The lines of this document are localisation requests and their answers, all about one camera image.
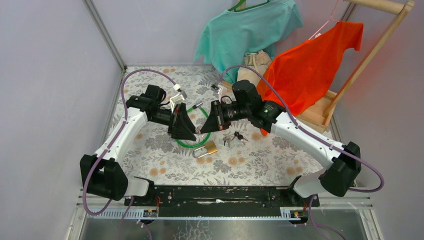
green hanger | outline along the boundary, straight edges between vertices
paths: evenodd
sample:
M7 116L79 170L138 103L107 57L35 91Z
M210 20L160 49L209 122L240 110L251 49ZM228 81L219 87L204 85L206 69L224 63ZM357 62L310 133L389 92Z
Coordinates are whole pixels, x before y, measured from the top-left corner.
M244 2L246 2L246 0L240 0L240 1L238 1L238 3L235 5L235 6L233 6L232 8L230 8L230 9L228 9L228 11L234 11L234 12L241 12L241 11L244 11L244 10L248 10L248 9L252 9L252 8L256 8L256 7L259 7L259 6L262 6L262 5L264 5L264 4L267 4L267 3L269 3L271 0L267 0L266 2L264 2L264 3L260 3L260 4L258 4L258 5L254 5L254 6L250 6L250 7L246 7L246 8L243 8L243 9L241 9L241 10L237 10L237 8L238 7L240 7Z

white plastic part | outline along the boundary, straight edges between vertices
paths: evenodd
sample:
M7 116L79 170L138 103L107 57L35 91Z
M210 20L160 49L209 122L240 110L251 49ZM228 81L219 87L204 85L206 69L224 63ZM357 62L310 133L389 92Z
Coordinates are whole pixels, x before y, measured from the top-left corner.
M302 130L297 128L286 112L282 112L276 118L276 120L277 122L272 124L271 126L271 133L279 137L282 137L288 140L289 142L295 144L300 149L304 150L309 155L311 155L314 159L316 159L319 162L319 164L321 164L325 169L329 169L331 165L333 164L332 158L338 157L340 155L340 152L330 149L328 146L308 136ZM303 124L302 127L306 129L308 132L326 141L330 145L333 145L342 149L343 143L329 139L326 136L322 135L321 133L306 126L305 124Z
M178 91L178 89L180 89L180 88L181 88L181 86L178 83L173 86L173 89L175 91Z
M302 198L307 198L313 194L324 193L327 190L321 185L319 177L325 172L321 169L309 175L301 176L294 184L294 191Z
M104 150L108 149L108 144L112 141L112 138L119 131L124 121L124 118L120 119L120 121L116 124L116 127L113 129L112 133L107 138L106 142L99 149L97 149L94 154L99 156ZM106 155L104 155L103 159L115 159L115 162L122 166L122 161L124 160L125 154L128 152L129 146L133 143L134 138L142 129L142 127L146 125L147 122L147 115L144 112L141 112L138 108L129 107L128 120L126 121L126 124L123 127L123 130L120 133L119 137L116 139L115 143L110 147ZM128 187L124 194L125 196L142 197L146 195L149 188L148 181L136 177L126 177L128 179Z
M340 155L340 152L333 150L333 146L342 149L343 143L329 139L305 124L301 125L302 128L306 129L308 132L329 143L331 147L324 145L297 128L286 112L282 112L276 120L277 122L271 126L271 133L295 144L324 167L324 169L320 171L301 176L294 184L294 191L303 198L307 198L313 194L326 192L321 185L319 176L322 175L326 169L331 167L333 164L332 159Z
M184 102L186 98L187 94L185 91L179 91L175 96L169 98L169 103L171 104L171 112L174 112L175 105Z
M218 86L219 90L218 90L218 99L221 100L221 98L225 95L227 95L227 88L224 86L219 85Z

glass panel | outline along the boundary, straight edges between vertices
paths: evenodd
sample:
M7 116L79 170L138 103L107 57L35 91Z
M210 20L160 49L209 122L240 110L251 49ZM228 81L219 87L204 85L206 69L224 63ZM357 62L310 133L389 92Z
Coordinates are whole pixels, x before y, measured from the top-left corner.
M315 209L313 217L316 223L340 231L347 239L367 239L361 216L354 209ZM119 222L120 219L87 218L80 239L115 240ZM148 227L154 240L323 239L313 226L294 227L288 221L275 220L156 220ZM322 232L330 239L341 239L326 229ZM126 219L119 239L148 240L149 235L135 220Z

wooden frame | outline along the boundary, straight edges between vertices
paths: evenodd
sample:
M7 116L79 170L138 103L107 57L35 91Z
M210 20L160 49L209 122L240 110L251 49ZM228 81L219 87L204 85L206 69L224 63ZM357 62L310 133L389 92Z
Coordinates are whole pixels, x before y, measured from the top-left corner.
M401 24L405 17L414 7L415 1L408 0L405 4L393 2L389 0L344 0L353 4L362 5L368 8L380 10L386 13L396 15L391 23L387 26L380 38L374 46L368 51L343 87L337 93L328 91L327 94L318 100L314 105L310 106L300 115L296 116L301 122L323 133L329 127L330 120L333 116L337 103L342 99L343 95L349 90L355 80L359 77L365 67L371 62L377 52L383 47L389 37L396 28ZM232 84L226 81L222 85L231 90Z

orange t-shirt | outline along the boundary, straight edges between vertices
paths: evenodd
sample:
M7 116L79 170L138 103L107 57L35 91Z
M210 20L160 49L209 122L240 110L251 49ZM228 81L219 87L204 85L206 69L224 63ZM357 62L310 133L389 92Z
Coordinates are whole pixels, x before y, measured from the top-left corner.
M324 97L333 82L346 49L361 48L363 23L340 21L315 39L278 55L263 75L297 116ZM263 100L283 105L260 81Z

